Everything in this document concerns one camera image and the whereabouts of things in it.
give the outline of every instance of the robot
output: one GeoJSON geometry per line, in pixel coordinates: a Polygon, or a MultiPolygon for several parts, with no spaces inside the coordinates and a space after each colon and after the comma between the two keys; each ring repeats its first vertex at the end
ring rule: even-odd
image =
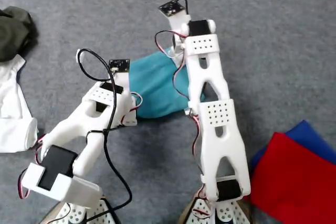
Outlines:
{"type": "MultiPolygon", "coordinates": [[[[184,7],[179,0],[172,0],[160,6],[159,10],[170,23],[169,32],[174,34],[171,49],[162,51],[172,58],[178,69],[184,65],[187,68],[190,83],[185,112],[193,118],[202,136],[200,169],[203,186],[182,223],[247,224],[248,218],[236,202],[250,194],[245,146],[221,68],[215,22],[191,21],[187,1],[184,7]],[[200,65],[200,59],[206,61],[206,68],[200,65]],[[205,83],[213,87],[217,101],[200,101],[205,83]],[[216,177],[224,157],[231,163],[235,175],[216,177]]],[[[80,51],[77,53],[79,63],[82,58],[80,51]]],[[[101,200],[102,189],[84,177],[103,149],[104,130],[137,124],[134,110],[137,106],[129,87],[129,60],[112,60],[109,68],[113,78],[98,81],[74,112],[43,137],[42,162],[31,163],[22,179],[24,187],[67,202],[56,218],[62,218],[71,209],[67,215],[69,223],[91,223],[83,222],[85,213],[87,219],[92,219],[100,212],[107,212],[109,207],[101,200]],[[87,146],[79,156],[62,148],[78,136],[87,137],[87,146]]],[[[100,218],[117,223],[110,213],[100,218]]]]}

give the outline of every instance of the teal cloth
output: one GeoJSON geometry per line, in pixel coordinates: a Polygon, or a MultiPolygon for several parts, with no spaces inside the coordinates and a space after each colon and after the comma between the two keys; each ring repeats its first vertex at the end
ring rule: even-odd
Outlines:
{"type": "MultiPolygon", "coordinates": [[[[162,52],[156,52],[131,62],[130,88],[143,98],[138,108],[140,118],[159,118],[188,107],[188,99],[173,87],[174,62],[162,52]]],[[[186,67],[177,74],[175,86],[188,95],[188,73],[186,67]]]]}

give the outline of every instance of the perforated plate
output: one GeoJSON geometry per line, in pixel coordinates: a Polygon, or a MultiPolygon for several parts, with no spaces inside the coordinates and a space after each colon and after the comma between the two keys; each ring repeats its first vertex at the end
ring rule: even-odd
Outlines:
{"type": "Polygon", "coordinates": [[[195,212],[193,209],[198,209],[210,214],[210,209],[205,201],[202,199],[197,199],[185,224],[210,224],[209,218],[204,219],[206,217],[205,215],[199,212],[195,212]]]}
{"type": "Polygon", "coordinates": [[[234,218],[235,224],[249,224],[249,220],[238,205],[236,201],[217,202],[216,203],[217,216],[219,220],[227,222],[234,218]]]}
{"type": "Polygon", "coordinates": [[[90,94],[89,99],[112,106],[113,92],[102,88],[96,88],[90,94]]]}
{"type": "MultiPolygon", "coordinates": [[[[101,212],[105,212],[108,210],[108,207],[105,201],[100,200],[99,204],[96,208],[88,209],[87,211],[87,218],[91,218],[101,212]]],[[[106,214],[101,217],[94,219],[93,221],[89,221],[88,224],[116,224],[111,214],[106,214]]]]}
{"type": "MultiPolygon", "coordinates": [[[[202,199],[197,199],[192,209],[199,209],[210,213],[210,209],[202,199]]],[[[216,214],[221,223],[250,224],[236,201],[216,202],[216,214]]],[[[202,218],[204,218],[204,216],[192,210],[190,211],[190,215],[187,216],[185,224],[215,224],[211,223],[211,218],[202,218]]]]}
{"type": "Polygon", "coordinates": [[[71,211],[68,215],[66,215],[69,212],[69,206],[68,204],[64,204],[58,215],[56,216],[55,219],[62,218],[63,216],[66,215],[63,219],[56,220],[53,223],[54,224],[80,224],[85,217],[86,210],[84,207],[76,206],[73,204],[70,204],[71,211]]]}
{"type": "Polygon", "coordinates": [[[232,99],[202,102],[199,107],[202,110],[201,119],[212,127],[227,125],[231,120],[232,113],[235,113],[232,99]]]}
{"type": "Polygon", "coordinates": [[[186,56],[219,52],[216,34],[187,37],[184,41],[186,56]]]}
{"type": "MultiPolygon", "coordinates": [[[[61,220],[54,221],[53,224],[80,224],[84,220],[85,214],[87,214],[87,219],[89,219],[94,215],[97,215],[101,212],[108,210],[108,207],[105,201],[103,200],[100,200],[99,203],[97,204],[97,207],[92,209],[85,209],[84,207],[76,206],[73,204],[70,204],[70,207],[71,211],[68,215],[66,215],[69,212],[69,207],[68,204],[64,204],[55,219],[62,218],[65,215],[66,216],[61,220]]],[[[111,214],[106,214],[92,221],[89,221],[88,224],[116,224],[116,223],[111,214]]]]}

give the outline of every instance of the gray felt surface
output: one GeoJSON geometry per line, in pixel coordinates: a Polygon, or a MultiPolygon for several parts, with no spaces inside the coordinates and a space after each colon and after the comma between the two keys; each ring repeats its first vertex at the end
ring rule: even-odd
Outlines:
{"type": "MultiPolygon", "coordinates": [[[[28,10],[39,43],[26,56],[19,82],[42,132],[76,108],[93,85],[75,62],[77,48],[110,58],[155,52],[153,36],[168,29],[157,7],[169,0],[0,0],[28,10]]],[[[251,158],[274,131],[308,120],[336,147],[336,0],[189,0],[193,19],[216,21],[222,66],[251,158]]],[[[86,59],[93,73],[102,67],[86,59]]],[[[118,211],[123,223],[175,223],[200,186],[191,156],[193,122],[182,113],[110,134],[109,150],[134,200],[118,211]]],[[[75,151],[83,139],[68,145],[75,151]]],[[[32,152],[0,154],[0,223],[37,223],[55,201],[32,193],[18,199],[17,176],[32,152]]],[[[126,199],[104,157],[88,179],[113,205],[126,199]]],[[[257,223],[276,223],[256,210],[257,223]]]]}

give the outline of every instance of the blue fabric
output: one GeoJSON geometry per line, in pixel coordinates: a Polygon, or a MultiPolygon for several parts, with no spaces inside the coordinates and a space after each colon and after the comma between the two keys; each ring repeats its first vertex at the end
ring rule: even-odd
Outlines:
{"type": "MultiPolygon", "coordinates": [[[[336,165],[336,152],[332,147],[323,140],[313,127],[305,120],[300,122],[290,131],[285,133],[286,136],[315,153],[319,157],[328,160],[330,163],[336,165]]],[[[259,150],[250,161],[250,168],[253,172],[260,159],[264,155],[267,146],[259,150]]]]}
{"type": "MultiPolygon", "coordinates": [[[[159,118],[188,107],[188,99],[173,87],[174,62],[162,52],[156,52],[131,62],[130,88],[143,98],[138,117],[159,118]]],[[[175,78],[175,86],[188,95],[188,73],[184,67],[175,78]]]]}

